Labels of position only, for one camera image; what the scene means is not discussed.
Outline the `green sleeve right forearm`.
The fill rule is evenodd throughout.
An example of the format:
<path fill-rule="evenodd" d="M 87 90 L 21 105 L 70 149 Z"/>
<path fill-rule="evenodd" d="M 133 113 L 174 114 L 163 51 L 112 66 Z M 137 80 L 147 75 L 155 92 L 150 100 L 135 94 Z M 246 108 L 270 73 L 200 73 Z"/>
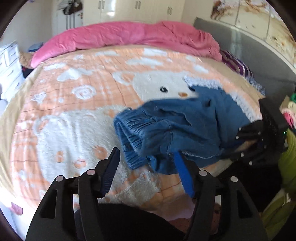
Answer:
<path fill-rule="evenodd" d="M 291 130 L 287 131 L 287 143 L 288 149 L 278 161 L 282 188 L 261 215 L 269 240 L 280 232 L 295 208 L 295 201 L 292 200 L 295 194 L 295 134 Z"/>

